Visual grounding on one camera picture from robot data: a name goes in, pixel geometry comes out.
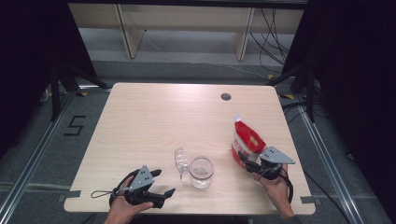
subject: hand-mounted device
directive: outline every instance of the hand-mounted device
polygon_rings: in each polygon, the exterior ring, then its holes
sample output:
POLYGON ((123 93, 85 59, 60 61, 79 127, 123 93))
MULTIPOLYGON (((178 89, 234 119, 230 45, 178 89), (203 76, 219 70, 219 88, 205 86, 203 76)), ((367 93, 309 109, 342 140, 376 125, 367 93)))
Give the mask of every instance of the hand-mounted device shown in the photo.
POLYGON ((248 157, 241 151, 238 151, 238 156, 239 159, 245 163, 248 172, 257 173, 269 180, 274 180, 278 177, 283 178, 289 186, 289 202, 291 203, 291 199, 293 198, 293 185, 291 184, 287 174, 282 175, 280 171, 282 170, 282 164, 295 163, 292 158, 288 157, 275 147, 267 147, 262 154, 260 154, 262 164, 248 160, 248 157))
POLYGON ((120 191, 124 191, 125 200, 132 205, 137 205, 145 202, 153 202, 153 208, 162 208, 166 199, 172 197, 176 189, 170 189, 165 194, 156 194, 149 192, 149 188, 154 183, 154 176, 161 174, 162 170, 150 171, 147 165, 143 165, 141 169, 137 169, 127 176, 114 188, 111 192, 109 203, 113 204, 114 199, 118 196, 120 191), (127 184, 126 187, 121 187, 122 184, 131 176, 134 178, 127 184))

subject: snack bag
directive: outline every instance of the snack bag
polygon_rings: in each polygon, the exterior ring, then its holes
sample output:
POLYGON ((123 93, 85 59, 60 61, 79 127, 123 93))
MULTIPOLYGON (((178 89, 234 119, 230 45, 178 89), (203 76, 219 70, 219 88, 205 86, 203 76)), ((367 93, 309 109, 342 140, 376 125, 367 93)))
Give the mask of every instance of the snack bag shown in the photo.
POLYGON ((259 135, 249 128, 239 116, 235 116, 235 131, 233 132, 232 150, 233 158, 245 167, 245 163, 239 159, 238 151, 242 152, 250 161, 256 162, 266 144, 259 135))

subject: wooden table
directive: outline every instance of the wooden table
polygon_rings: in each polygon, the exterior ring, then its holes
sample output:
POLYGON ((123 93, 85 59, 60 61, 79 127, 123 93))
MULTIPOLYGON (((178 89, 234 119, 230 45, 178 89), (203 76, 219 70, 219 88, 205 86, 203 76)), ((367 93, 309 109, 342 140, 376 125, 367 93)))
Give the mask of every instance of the wooden table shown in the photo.
POLYGON ((262 186, 233 159, 233 117, 238 114, 268 144, 296 164, 289 166, 294 185, 296 214, 315 212, 290 130, 276 91, 268 86, 118 83, 114 85, 93 133, 68 198, 69 212, 107 212, 108 195, 92 199, 95 190, 112 190, 131 171, 146 164, 162 169, 150 192, 176 188, 162 209, 148 214, 265 215, 276 214, 262 186), (229 93, 231 100, 221 99, 229 93), (196 189, 179 179, 175 149, 184 147, 188 158, 204 155, 215 166, 208 189, 196 189))

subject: person's left hand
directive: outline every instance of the person's left hand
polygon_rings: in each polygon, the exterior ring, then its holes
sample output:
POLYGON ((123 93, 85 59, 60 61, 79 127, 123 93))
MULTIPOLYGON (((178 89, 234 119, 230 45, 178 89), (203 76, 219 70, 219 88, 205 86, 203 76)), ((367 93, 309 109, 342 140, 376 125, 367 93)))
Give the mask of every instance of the person's left hand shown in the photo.
MULTIPOLYGON (((122 186, 125 187, 133 178, 133 176, 129 177, 122 186)), ((130 223, 136 214, 148 210, 154 205, 153 203, 131 205, 126 202, 123 194, 123 192, 119 193, 114 199, 113 204, 111 204, 105 221, 106 224, 130 223)))

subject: hand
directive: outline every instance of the hand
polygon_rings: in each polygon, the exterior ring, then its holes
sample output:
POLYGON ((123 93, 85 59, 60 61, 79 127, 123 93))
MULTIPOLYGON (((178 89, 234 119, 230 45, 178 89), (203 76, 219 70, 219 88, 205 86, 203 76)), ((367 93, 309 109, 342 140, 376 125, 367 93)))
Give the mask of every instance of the hand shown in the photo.
MULTIPOLYGON (((122 187, 126 187, 127 184, 134 177, 129 177, 122 185, 122 187)), ((140 212, 148 210, 154 204, 153 203, 141 203, 138 205, 131 205, 125 201, 124 193, 121 192, 117 195, 117 198, 114 199, 113 204, 111 204, 110 210, 108 211, 106 224, 127 224, 132 221, 134 216, 140 212)))
MULTIPOLYGON (((282 167, 284 171, 282 170, 281 174, 286 176, 286 172, 288 171, 288 165, 284 164, 282 167)), ((290 217, 294 217, 294 212, 291 209, 288 198, 288 184, 283 178, 278 177, 277 179, 269 180, 256 173, 253 173, 253 178, 256 181, 260 182, 265 188, 268 197, 276 207, 276 210, 279 212, 282 219, 285 220, 290 217)))

